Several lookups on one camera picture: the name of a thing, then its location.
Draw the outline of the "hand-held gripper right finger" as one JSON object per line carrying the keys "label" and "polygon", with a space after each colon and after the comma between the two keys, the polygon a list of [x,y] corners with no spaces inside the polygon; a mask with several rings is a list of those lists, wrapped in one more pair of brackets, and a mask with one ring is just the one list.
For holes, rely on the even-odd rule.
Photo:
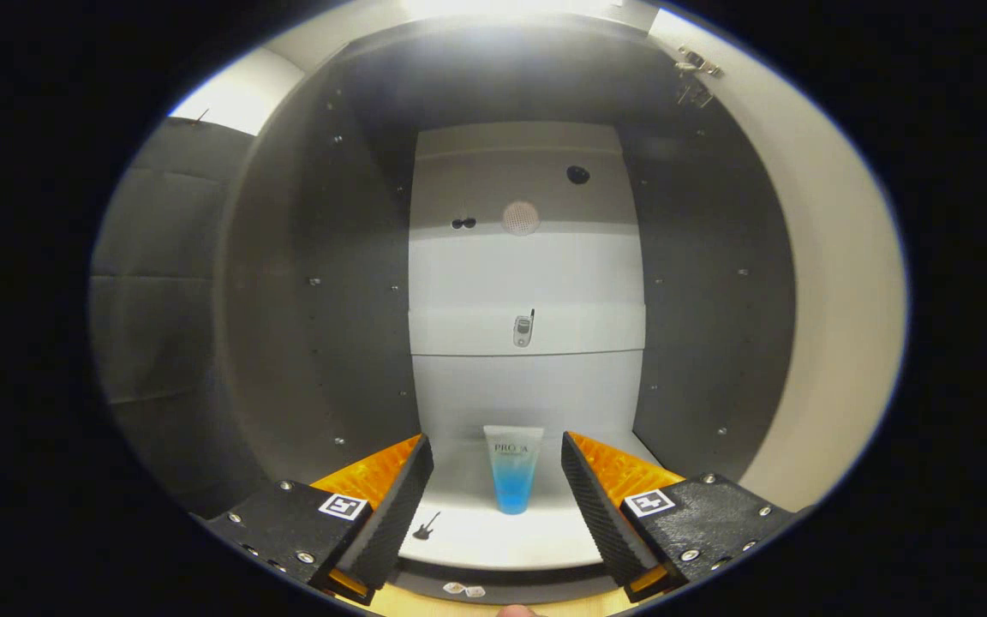
{"label": "hand-held gripper right finger", "polygon": [[735,565],[798,519],[714,472],[684,477],[576,431],[560,464],[607,574],[631,602]]}

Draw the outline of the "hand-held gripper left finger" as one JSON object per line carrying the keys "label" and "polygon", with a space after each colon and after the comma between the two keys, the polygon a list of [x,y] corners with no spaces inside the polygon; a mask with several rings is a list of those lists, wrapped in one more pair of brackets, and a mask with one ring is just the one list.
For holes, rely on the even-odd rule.
{"label": "hand-held gripper left finger", "polygon": [[432,472],[419,433],[312,483],[275,482],[202,524],[297,584],[368,606],[395,570]]}

